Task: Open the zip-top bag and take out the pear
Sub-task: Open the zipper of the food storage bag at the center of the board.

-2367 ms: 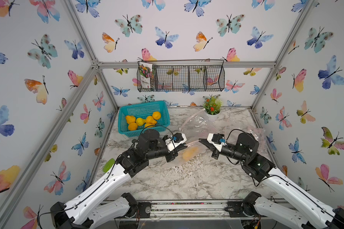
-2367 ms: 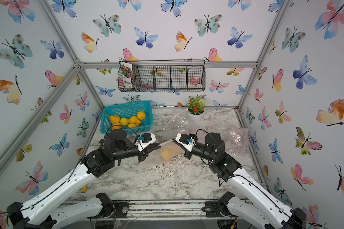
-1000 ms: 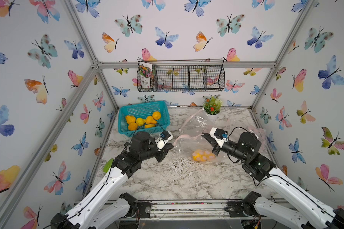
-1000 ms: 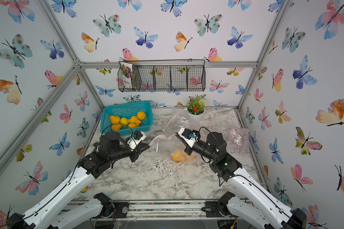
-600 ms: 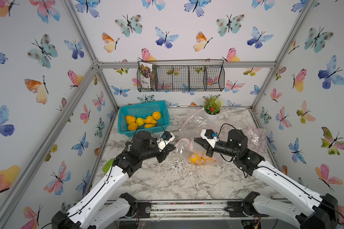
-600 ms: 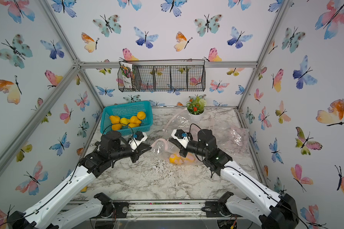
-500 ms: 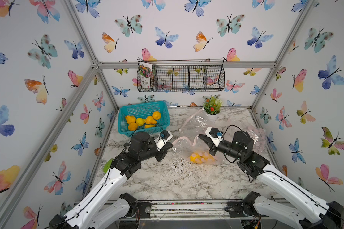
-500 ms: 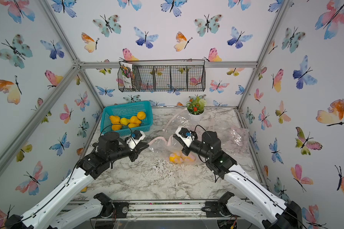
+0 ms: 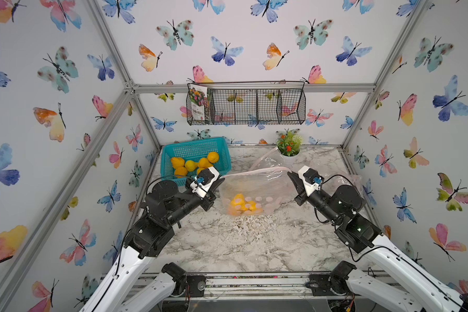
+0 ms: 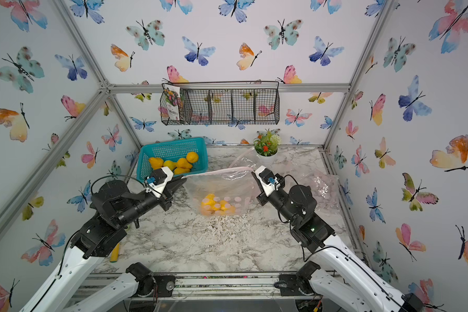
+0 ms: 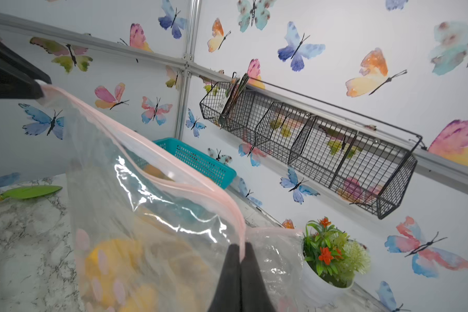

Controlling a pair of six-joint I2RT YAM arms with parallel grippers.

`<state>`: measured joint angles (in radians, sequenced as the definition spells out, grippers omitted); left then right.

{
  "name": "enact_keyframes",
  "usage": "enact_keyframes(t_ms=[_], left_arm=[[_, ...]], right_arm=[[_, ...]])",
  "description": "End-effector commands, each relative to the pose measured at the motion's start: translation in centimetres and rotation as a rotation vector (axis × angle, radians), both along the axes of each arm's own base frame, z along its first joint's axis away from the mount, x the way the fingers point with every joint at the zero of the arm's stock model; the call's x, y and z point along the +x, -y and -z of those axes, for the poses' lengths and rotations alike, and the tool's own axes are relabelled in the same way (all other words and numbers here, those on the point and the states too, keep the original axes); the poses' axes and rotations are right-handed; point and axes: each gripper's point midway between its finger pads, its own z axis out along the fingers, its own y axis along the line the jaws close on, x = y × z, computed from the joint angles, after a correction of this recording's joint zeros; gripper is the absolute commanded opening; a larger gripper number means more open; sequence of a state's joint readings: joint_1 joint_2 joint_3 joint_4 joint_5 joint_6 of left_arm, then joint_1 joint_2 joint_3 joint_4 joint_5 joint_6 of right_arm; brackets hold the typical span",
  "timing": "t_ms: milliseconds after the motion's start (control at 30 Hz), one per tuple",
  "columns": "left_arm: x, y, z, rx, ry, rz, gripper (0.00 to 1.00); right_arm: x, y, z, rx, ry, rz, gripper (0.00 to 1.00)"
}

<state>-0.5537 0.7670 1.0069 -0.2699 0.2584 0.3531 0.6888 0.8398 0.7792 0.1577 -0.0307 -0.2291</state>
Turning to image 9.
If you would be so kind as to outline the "yellow pear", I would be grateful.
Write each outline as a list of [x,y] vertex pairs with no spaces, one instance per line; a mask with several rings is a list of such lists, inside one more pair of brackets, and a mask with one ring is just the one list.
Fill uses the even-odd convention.
[[210,168],[212,167],[213,164],[209,162],[209,160],[207,158],[201,158],[199,161],[198,161],[198,168]]
[[186,178],[188,175],[188,170],[184,167],[177,167],[177,169],[174,170],[174,175],[177,178]]

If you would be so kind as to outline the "yellow-green pear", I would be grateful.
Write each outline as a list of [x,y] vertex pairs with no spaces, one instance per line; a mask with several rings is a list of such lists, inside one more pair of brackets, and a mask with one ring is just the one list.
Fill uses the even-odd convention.
[[187,169],[188,172],[193,172],[197,169],[198,164],[197,162],[193,160],[188,160],[185,162],[185,168]]

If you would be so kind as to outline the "orange pear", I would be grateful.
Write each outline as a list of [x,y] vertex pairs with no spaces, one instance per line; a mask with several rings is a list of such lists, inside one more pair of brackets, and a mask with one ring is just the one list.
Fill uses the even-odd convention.
[[185,160],[183,158],[180,158],[180,157],[172,157],[170,159],[170,163],[173,167],[173,169],[178,169],[178,168],[182,168],[185,166]]

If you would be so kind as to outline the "clear zip-top bag with pears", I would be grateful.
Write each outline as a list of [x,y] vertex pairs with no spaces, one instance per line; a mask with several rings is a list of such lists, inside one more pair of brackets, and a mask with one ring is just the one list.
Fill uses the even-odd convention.
[[362,178],[356,175],[346,163],[339,163],[339,166],[332,166],[326,175],[324,189],[334,193],[342,185],[353,186],[362,195]]

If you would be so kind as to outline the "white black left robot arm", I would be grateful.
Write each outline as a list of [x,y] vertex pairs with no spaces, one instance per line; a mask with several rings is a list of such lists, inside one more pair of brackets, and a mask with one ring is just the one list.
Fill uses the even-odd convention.
[[207,185],[193,185],[179,192],[175,181],[157,178],[141,203],[144,214],[124,235],[122,247],[112,268],[82,311],[150,311],[168,297],[183,297],[189,307],[191,287],[187,271],[170,262],[154,280],[134,295],[126,297],[145,269],[157,259],[175,235],[174,226],[195,209],[208,211],[217,197],[215,192],[224,178],[214,178]]

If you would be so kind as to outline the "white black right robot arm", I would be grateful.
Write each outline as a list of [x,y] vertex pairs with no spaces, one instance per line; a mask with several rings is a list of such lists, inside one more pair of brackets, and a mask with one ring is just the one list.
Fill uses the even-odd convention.
[[327,179],[308,166],[287,175],[295,202],[321,214],[352,254],[329,274],[333,293],[360,295],[390,311],[468,311],[468,293],[429,274],[360,214],[364,200],[351,182],[329,195],[322,189]]

